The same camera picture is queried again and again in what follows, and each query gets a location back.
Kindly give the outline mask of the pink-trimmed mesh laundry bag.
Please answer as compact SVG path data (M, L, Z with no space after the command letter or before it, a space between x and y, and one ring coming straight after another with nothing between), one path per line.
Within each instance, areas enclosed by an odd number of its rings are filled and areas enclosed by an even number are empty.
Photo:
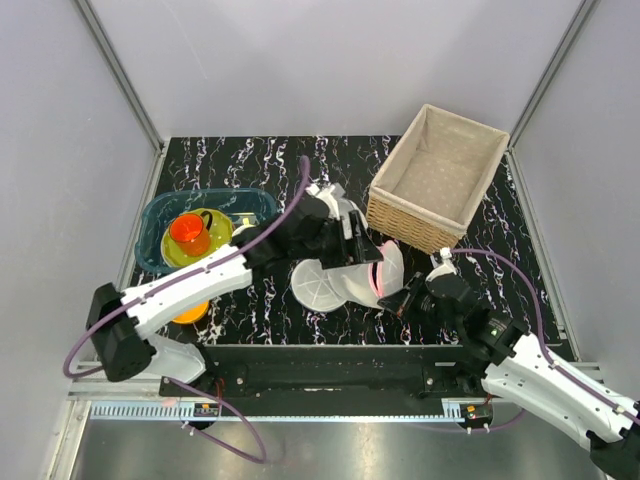
M378 308L378 301L402 289L404 260L398 245L389 240L379 247L382 261L328 270L335 292L349 302Z

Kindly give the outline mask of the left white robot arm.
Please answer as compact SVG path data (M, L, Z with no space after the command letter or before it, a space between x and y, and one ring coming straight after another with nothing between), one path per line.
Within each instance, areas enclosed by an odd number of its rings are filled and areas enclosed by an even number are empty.
M109 381L155 373L203 396L216 372L198 347L161 337L159 329L206 300L248 288L282 262L313 260L328 271L382 258L342 187L312 185L284 213L236 229L229 243L189 266L125 291L99 287L86 329Z

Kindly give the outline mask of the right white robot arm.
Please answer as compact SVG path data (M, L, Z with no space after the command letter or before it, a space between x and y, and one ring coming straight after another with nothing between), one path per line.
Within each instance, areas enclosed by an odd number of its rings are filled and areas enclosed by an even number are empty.
M417 274L378 302L401 319L453 329L471 362L454 371L466 396L508 400L554 426L613 479L639 476L639 404L540 344L528 325L491 309L461 277Z

